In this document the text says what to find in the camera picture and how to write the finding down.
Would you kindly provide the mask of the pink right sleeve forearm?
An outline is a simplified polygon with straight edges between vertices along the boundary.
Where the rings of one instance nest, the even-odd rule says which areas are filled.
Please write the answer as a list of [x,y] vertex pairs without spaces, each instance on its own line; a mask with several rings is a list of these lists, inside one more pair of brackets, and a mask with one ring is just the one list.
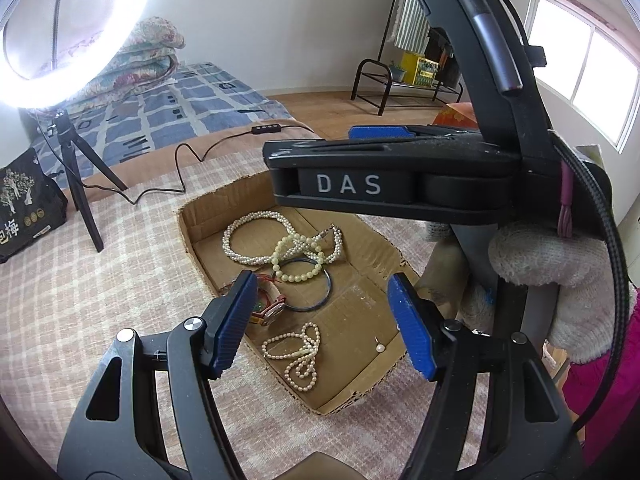
[[[563,394],[568,408],[580,414],[597,390],[608,364],[608,353],[586,364],[572,364]],[[585,462],[592,464],[611,443],[639,399],[639,305],[629,320],[624,354],[608,396],[585,429]]]

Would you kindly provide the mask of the white gloved right hand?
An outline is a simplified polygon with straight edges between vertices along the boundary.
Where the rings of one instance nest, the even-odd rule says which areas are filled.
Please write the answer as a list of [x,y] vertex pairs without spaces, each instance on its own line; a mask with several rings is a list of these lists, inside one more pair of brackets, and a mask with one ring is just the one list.
[[[495,307],[485,289],[470,278],[468,260],[450,226],[424,224],[435,247],[414,288],[436,304],[444,318],[462,318],[488,333]],[[614,283],[605,242],[574,235],[561,238],[540,226],[511,224],[488,245],[488,260],[499,278],[514,285],[560,286],[547,339],[576,364],[604,356],[612,346]]]

